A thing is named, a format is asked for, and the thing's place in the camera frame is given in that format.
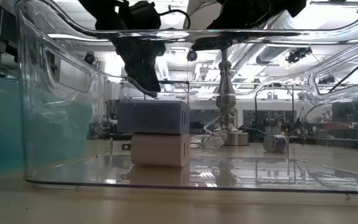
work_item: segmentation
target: stacked blocks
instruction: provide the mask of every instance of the stacked blocks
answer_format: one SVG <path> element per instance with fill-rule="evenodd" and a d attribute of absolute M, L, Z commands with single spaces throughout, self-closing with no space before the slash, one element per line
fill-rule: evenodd
<path fill-rule="evenodd" d="M 190 160 L 190 108 L 182 101 L 121 100 L 117 128 L 134 133 L 133 164 L 183 167 Z"/>

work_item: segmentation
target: clear plastic bin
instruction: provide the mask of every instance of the clear plastic bin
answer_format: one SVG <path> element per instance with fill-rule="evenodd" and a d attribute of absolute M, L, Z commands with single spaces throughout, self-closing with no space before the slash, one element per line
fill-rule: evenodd
<path fill-rule="evenodd" d="M 100 32 L 79 26 L 50 0 L 19 1 L 16 12 L 27 181 L 358 194 L 358 20 L 332 30 Z M 146 90 L 142 87 L 150 86 L 145 80 L 129 78 L 112 42 L 128 44 L 120 54 L 139 53 L 130 45 L 134 42 L 149 52 L 165 46 L 156 59 L 158 80 L 149 80 L 162 91 Z M 241 44 L 220 51 L 235 42 Z M 192 46 L 198 53 L 195 62 L 187 59 L 195 56 Z M 302 70 L 288 62 L 297 50 L 309 47 L 338 50 L 320 60 L 306 53 L 300 60 L 310 63 Z M 274 63 L 263 65 L 258 56 L 266 49 L 281 53 Z M 90 51 L 109 54 L 104 66 L 109 73 L 85 62 Z M 251 51 L 255 57 L 239 66 L 236 60 Z M 202 54 L 215 56 L 205 61 Z M 232 62 L 234 93 L 222 90 L 228 86 L 218 89 L 222 57 Z M 184 74 L 165 79 L 165 71 L 183 62 Z M 154 69 L 150 63 L 148 69 Z M 272 64 L 278 74 L 266 75 Z M 228 133 L 219 130 L 215 117 L 224 113 L 216 101 L 224 97 L 233 102 L 233 96 L 236 105 L 229 114 L 239 133 L 248 133 L 249 146 L 221 145 Z M 188 104 L 194 125 L 190 163 L 179 168 L 134 166 L 132 135 L 116 130 L 117 100 Z M 264 149 L 266 136 L 278 134 L 287 136 L 288 147 Z"/>

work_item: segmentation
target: metal stand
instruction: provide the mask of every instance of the metal stand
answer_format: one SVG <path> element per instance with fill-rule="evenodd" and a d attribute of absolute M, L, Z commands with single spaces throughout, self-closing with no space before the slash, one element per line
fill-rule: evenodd
<path fill-rule="evenodd" d="M 231 63 L 227 61 L 227 50 L 222 50 L 222 62 L 219 64 L 221 81 L 219 82 L 216 106 L 221 109 L 219 118 L 219 130 L 227 131 L 227 146 L 247 146 L 249 144 L 248 133 L 242 133 L 234 127 L 232 112 L 236 106 L 236 97 L 230 79 Z"/>

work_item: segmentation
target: gray block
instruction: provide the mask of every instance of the gray block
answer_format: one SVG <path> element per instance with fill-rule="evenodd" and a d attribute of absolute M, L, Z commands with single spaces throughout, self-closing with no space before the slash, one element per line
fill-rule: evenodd
<path fill-rule="evenodd" d="M 182 101 L 120 100 L 117 128 L 127 133 L 188 134 L 190 108 Z"/>

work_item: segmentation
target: ceiling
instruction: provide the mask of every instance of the ceiling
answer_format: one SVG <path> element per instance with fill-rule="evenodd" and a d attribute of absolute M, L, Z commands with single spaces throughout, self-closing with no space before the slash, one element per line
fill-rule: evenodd
<path fill-rule="evenodd" d="M 78 0 L 54 0 L 68 16 L 79 25 L 88 29 L 94 29 L 95 19 L 85 11 Z M 204 29 L 212 20 L 218 17 L 221 6 L 215 0 L 156 0 L 154 1 L 158 12 L 165 12 L 169 9 L 181 9 L 186 11 L 191 18 L 190 29 Z M 335 29 L 346 26 L 358 19 L 358 6 L 329 6 L 307 3 L 307 7 L 295 18 L 291 18 L 287 12 L 281 14 L 278 19 L 271 23 L 266 29 Z M 162 17 L 161 29 L 175 28 L 182 29 L 185 17 L 182 14 L 169 14 Z M 218 82 L 220 75 L 218 63 L 220 62 L 220 51 L 209 50 L 198 52 L 198 59 L 195 62 L 188 62 L 186 59 L 191 43 L 181 45 L 168 45 L 163 57 L 157 57 L 156 71 L 158 78 L 168 80 L 195 81 L 195 82 Z M 313 53 L 307 55 L 297 63 L 289 65 L 285 59 L 290 51 L 297 47 L 275 48 L 262 44 L 237 44 L 228 50 L 229 60 L 232 62 L 232 82 L 250 83 L 258 78 L 260 81 L 268 77 L 302 72 L 307 68 L 322 62 L 333 55 L 351 47 L 351 45 L 311 45 Z M 84 55 L 86 51 L 93 50 L 100 61 L 114 62 L 117 66 L 123 66 L 119 57 L 111 51 L 114 48 L 110 43 L 101 44 L 100 47 L 77 48 L 79 54 Z M 258 56 L 269 53 L 270 63 L 261 65 L 257 62 Z M 114 73 L 121 71 L 121 68 L 106 70 Z M 349 71 L 336 71 L 335 78 L 340 79 Z M 237 92 L 249 91 L 252 86 L 236 86 Z M 214 93 L 216 86 L 193 85 L 192 93 Z M 182 86 L 164 88 L 167 94 L 180 93 L 185 90 Z"/>

